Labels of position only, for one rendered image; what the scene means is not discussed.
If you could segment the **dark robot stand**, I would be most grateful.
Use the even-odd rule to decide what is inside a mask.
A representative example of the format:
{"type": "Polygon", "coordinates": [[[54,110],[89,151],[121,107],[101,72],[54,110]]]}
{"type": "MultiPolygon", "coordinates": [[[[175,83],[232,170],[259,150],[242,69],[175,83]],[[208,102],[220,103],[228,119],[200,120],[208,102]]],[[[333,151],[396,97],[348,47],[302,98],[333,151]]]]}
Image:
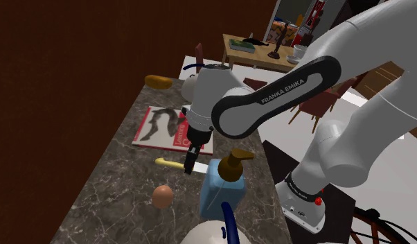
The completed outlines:
{"type": "MultiPolygon", "coordinates": [[[[277,184],[299,164],[297,160],[268,141],[263,142],[273,181],[277,184]]],[[[293,244],[339,243],[348,244],[353,221],[355,200],[337,187],[329,184],[324,188],[326,220],[322,230],[313,234],[294,221],[287,219],[287,227],[293,244]]]]}

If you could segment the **brown bread loaf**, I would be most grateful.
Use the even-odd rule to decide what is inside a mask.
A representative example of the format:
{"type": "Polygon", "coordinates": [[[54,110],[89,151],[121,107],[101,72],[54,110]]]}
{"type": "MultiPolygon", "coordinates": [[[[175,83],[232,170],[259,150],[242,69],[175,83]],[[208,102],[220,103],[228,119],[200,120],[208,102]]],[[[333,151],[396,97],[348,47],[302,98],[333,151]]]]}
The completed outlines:
{"type": "Polygon", "coordinates": [[[169,89],[172,80],[163,76],[148,75],[144,78],[145,84],[153,89],[169,89]]]}

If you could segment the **red chair wooden legs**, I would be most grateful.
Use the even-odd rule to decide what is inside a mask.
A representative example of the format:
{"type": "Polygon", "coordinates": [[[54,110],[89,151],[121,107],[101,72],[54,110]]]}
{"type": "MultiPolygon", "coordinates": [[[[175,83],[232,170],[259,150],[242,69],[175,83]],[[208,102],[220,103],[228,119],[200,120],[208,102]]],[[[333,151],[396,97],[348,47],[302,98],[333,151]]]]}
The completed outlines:
{"type": "Polygon", "coordinates": [[[319,119],[329,110],[332,111],[335,103],[338,99],[340,99],[345,92],[356,82],[357,78],[351,78],[340,85],[335,85],[337,88],[333,90],[333,88],[329,88],[320,94],[308,99],[305,102],[300,103],[298,106],[294,106],[291,109],[291,112],[298,107],[297,112],[291,118],[289,124],[293,122],[293,120],[298,116],[300,112],[305,112],[307,114],[312,115],[312,119],[315,119],[314,126],[312,129],[312,133],[314,133],[319,119]]]}

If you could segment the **wooden side table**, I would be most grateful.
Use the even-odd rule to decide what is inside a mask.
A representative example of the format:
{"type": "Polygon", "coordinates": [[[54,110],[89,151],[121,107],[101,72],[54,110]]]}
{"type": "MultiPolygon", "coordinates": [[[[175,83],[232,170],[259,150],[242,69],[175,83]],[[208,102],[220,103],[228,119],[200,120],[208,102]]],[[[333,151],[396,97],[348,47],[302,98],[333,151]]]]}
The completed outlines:
{"type": "Polygon", "coordinates": [[[269,44],[268,46],[255,46],[254,53],[247,53],[244,51],[237,51],[230,49],[229,40],[242,40],[242,37],[223,34],[224,41],[224,53],[222,57],[222,64],[228,60],[229,68],[233,69],[235,63],[248,64],[251,66],[257,66],[260,69],[266,69],[270,71],[281,71],[287,73],[292,70],[296,65],[288,62],[286,57],[293,55],[293,48],[288,46],[280,46],[278,54],[279,59],[273,59],[268,56],[270,51],[276,48],[275,44],[269,44]]]}

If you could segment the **brown egg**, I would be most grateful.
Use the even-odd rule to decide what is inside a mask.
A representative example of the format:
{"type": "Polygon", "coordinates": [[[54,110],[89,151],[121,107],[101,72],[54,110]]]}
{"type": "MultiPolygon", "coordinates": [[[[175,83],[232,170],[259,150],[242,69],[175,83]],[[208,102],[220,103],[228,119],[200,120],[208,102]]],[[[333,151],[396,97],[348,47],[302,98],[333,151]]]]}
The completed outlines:
{"type": "Polygon", "coordinates": [[[152,203],[159,209],[169,207],[173,201],[174,193],[169,186],[158,186],[152,193],[152,203]]]}

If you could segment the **dark curved frame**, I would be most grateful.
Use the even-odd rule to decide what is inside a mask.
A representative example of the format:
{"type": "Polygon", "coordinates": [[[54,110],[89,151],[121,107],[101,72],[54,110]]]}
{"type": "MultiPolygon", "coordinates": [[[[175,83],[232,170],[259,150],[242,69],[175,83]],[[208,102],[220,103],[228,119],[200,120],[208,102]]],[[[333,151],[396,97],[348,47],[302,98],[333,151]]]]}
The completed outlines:
{"type": "Polygon", "coordinates": [[[354,208],[354,219],[361,220],[371,228],[371,235],[359,233],[351,229],[350,237],[354,244],[363,244],[360,236],[372,240],[372,244],[411,244],[402,234],[393,227],[401,230],[417,242],[417,237],[405,228],[388,220],[381,219],[380,213],[373,208],[363,210],[359,207],[354,208]]]}

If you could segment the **red and white book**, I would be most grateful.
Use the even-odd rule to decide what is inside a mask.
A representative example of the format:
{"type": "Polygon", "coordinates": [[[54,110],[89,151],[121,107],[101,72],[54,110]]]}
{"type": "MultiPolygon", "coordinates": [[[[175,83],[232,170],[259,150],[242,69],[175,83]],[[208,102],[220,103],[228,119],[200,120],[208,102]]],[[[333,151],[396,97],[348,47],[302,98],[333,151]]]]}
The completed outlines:
{"type": "Polygon", "coordinates": [[[188,121],[180,110],[149,106],[132,141],[134,146],[186,152],[188,121]]]}

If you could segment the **blue soap dispenser brown pump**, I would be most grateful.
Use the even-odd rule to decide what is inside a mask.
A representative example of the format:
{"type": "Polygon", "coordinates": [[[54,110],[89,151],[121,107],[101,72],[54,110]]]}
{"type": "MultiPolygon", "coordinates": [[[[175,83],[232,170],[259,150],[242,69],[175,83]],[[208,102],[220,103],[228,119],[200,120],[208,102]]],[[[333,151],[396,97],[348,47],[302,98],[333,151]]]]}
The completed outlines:
{"type": "Polygon", "coordinates": [[[252,152],[234,148],[228,156],[209,162],[200,193],[201,217],[224,220],[223,202],[228,202],[233,211],[237,208],[247,192],[242,161],[253,158],[252,152]]]}

